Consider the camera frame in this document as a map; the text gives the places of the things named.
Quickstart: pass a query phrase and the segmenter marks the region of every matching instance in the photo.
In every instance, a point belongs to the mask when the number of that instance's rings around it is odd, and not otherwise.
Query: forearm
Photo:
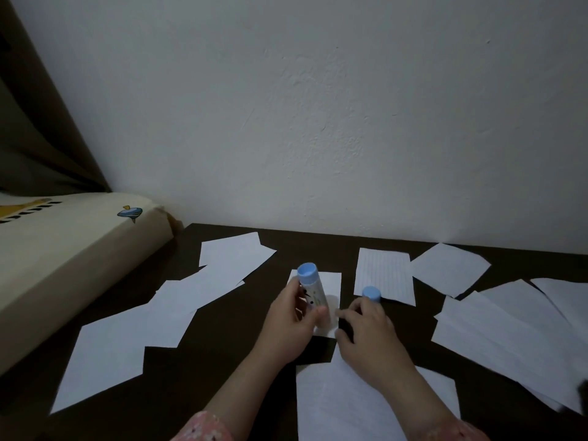
[[[214,395],[205,410],[223,422],[235,441],[246,440],[261,402],[280,370],[279,365],[254,349]]]
[[[455,419],[415,368],[405,369],[383,385],[381,393],[392,408],[408,441]]]

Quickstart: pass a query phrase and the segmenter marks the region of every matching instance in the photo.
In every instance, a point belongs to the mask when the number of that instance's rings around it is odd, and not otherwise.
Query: cream mattress
[[[0,375],[171,238],[141,196],[0,194]]]

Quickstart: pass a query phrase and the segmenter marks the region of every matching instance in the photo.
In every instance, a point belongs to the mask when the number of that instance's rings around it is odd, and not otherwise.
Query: sleeve
[[[172,441],[233,441],[233,437],[215,415],[205,410],[192,416]]]
[[[484,432],[467,422],[453,419],[430,430],[419,441],[490,441]]]

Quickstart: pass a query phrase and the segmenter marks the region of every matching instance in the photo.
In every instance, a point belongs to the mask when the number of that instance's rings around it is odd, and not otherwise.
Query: left hand
[[[282,369],[302,354],[318,322],[329,314],[326,306],[306,312],[303,291],[294,277],[269,307],[252,353]]]

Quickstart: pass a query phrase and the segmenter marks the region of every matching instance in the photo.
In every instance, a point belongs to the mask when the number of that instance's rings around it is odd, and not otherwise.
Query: blue glue stick cap
[[[314,263],[304,263],[298,267],[298,281],[301,285],[312,285],[319,279],[319,270]]]
[[[380,298],[382,297],[382,294],[380,293],[380,290],[375,286],[366,286],[362,291],[362,296],[367,297],[372,302],[380,303]]]

